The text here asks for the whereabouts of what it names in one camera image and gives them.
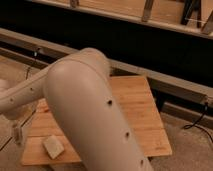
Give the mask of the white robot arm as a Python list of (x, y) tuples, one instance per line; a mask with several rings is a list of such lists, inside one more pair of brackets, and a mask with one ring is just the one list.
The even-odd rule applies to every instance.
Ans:
[(99, 50), (69, 54), (0, 90), (0, 115), (45, 99), (87, 171), (154, 171), (109, 83), (110, 64)]

